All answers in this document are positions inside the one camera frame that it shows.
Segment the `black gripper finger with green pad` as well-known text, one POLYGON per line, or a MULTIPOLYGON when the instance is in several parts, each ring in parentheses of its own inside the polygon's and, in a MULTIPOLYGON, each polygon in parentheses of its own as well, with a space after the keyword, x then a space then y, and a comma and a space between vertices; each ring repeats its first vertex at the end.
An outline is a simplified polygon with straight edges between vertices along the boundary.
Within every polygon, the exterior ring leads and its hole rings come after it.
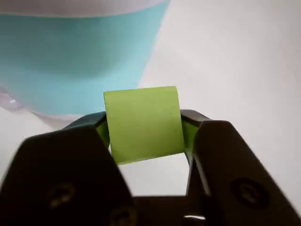
POLYGON ((298 226, 290 202, 249 145, 228 121, 181 110, 185 128, 195 128, 192 163, 204 189, 210 226, 298 226))
POLYGON ((108 146, 105 112, 27 138, 0 188, 1 225, 136 225, 132 195, 108 146))

